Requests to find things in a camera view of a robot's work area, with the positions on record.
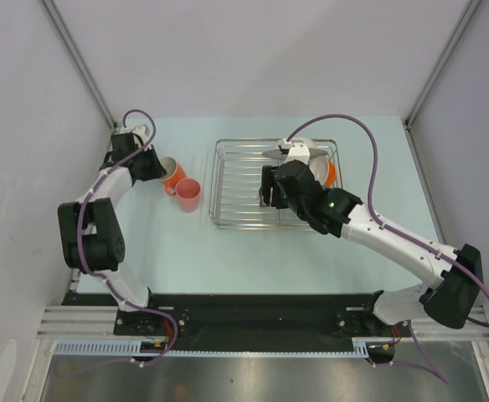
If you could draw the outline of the pink plastic cup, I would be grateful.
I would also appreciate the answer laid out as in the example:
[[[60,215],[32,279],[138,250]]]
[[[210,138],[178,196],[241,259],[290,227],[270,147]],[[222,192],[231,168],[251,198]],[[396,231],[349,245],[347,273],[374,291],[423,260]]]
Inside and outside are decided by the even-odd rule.
[[[197,207],[202,188],[200,183],[193,178],[183,178],[175,187],[175,195],[178,199],[178,206],[184,212],[191,213]]]

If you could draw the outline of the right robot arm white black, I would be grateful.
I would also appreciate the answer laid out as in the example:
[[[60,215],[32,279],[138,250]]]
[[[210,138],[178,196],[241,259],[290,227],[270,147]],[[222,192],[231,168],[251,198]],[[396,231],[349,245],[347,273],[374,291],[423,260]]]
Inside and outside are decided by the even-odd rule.
[[[455,249],[398,229],[354,194],[323,188],[299,161],[264,166],[259,196],[261,205],[290,209],[316,232],[365,246],[420,279],[417,286],[374,292],[363,314],[369,334],[382,336],[394,324],[425,317],[452,329],[465,326],[482,280],[477,248]]]

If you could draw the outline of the orange mug white inside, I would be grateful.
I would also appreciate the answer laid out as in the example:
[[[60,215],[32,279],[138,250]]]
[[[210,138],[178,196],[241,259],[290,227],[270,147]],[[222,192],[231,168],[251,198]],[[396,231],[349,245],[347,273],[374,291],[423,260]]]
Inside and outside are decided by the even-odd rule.
[[[161,164],[166,173],[159,179],[163,184],[167,195],[173,196],[177,184],[187,177],[183,167],[173,158],[164,157],[161,159]]]

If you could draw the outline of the white orange small bowl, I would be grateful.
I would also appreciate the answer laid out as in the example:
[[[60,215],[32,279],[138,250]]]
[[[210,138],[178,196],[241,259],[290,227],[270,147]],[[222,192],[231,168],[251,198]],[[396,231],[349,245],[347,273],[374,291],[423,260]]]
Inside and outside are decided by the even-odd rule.
[[[324,187],[333,188],[337,179],[337,171],[331,158],[318,156],[311,160],[309,168],[314,178]]]

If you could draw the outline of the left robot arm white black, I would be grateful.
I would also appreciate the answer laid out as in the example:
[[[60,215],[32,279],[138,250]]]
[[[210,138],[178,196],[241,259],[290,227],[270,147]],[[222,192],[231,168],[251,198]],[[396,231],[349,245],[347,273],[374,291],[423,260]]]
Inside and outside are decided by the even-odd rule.
[[[66,265],[100,281],[123,312],[134,312],[132,324],[141,333],[155,333],[161,313],[148,306],[151,292],[126,265],[126,242],[116,207],[137,181],[161,178],[166,170],[145,125],[111,136],[95,183],[74,202],[58,207],[59,232]]]

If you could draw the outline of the white ribbed plate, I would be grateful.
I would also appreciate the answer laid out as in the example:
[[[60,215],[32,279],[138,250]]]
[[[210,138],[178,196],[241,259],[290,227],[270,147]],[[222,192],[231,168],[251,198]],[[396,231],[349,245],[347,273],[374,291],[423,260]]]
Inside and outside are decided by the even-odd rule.
[[[317,150],[317,145],[309,138],[293,138],[291,140],[282,138],[273,147],[263,151],[262,156],[274,160],[284,160],[292,147],[305,147],[310,155]]]

